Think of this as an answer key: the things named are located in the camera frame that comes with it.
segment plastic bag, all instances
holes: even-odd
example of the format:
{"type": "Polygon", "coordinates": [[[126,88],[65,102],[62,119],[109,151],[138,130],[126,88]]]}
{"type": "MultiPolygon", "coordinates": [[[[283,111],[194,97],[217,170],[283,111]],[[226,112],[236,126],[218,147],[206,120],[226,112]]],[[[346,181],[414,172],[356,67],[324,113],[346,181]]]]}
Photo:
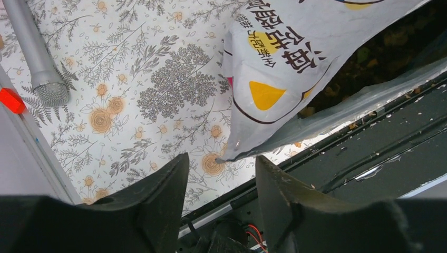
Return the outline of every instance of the plastic bag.
{"type": "MultiPolygon", "coordinates": [[[[358,47],[427,2],[248,1],[224,39],[222,69],[232,83],[233,105],[222,160],[268,151],[259,146],[297,120],[358,47]]],[[[295,126],[292,131],[299,131],[295,126]]]]}

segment table surface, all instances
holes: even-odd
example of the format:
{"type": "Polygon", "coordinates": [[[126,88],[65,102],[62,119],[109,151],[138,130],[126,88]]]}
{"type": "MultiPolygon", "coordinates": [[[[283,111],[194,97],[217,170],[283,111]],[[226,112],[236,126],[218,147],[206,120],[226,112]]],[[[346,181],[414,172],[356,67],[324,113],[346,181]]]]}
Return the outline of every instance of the table surface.
{"type": "MultiPolygon", "coordinates": [[[[0,63],[85,203],[190,155],[184,214],[254,177],[254,158],[216,164],[229,135],[222,38],[243,0],[28,0],[71,99],[44,108],[0,2],[0,63]],[[159,91],[169,90],[169,96],[159,91]],[[180,93],[191,89],[191,96],[180,93]]],[[[276,164],[328,136],[266,154],[276,164]]]]}

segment microphone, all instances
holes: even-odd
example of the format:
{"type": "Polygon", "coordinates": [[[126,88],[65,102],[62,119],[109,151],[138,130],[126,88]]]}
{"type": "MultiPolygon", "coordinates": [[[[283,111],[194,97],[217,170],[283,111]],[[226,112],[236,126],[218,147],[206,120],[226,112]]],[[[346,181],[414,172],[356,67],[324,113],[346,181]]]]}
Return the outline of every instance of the microphone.
{"type": "Polygon", "coordinates": [[[32,91],[45,107],[59,107],[69,101],[65,82],[56,71],[45,41],[25,0],[3,0],[9,21],[30,68],[32,91]]]}

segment red object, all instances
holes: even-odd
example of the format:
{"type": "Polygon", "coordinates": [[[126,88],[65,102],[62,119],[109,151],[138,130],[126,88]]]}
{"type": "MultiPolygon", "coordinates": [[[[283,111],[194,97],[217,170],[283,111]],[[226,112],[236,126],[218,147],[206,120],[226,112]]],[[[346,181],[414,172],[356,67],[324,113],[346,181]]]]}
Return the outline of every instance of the red object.
{"type": "Polygon", "coordinates": [[[227,77],[228,84],[230,84],[231,88],[233,89],[233,77],[227,77]]]}
{"type": "Polygon", "coordinates": [[[0,102],[15,114],[20,114],[25,110],[25,103],[20,96],[8,88],[0,90],[0,102]]]}

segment floral pattern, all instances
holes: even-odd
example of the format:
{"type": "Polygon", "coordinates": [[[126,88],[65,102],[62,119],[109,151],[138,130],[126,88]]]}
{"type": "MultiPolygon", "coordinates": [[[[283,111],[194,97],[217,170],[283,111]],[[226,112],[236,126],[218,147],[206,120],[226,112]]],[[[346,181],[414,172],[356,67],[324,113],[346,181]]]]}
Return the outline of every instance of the floral pattern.
{"type": "MultiPolygon", "coordinates": [[[[254,177],[254,159],[217,164],[231,90],[223,35],[245,0],[27,0],[71,95],[46,108],[0,4],[0,63],[85,203],[190,155],[183,213],[254,177]]],[[[278,164],[312,144],[266,154],[278,164]]]]}

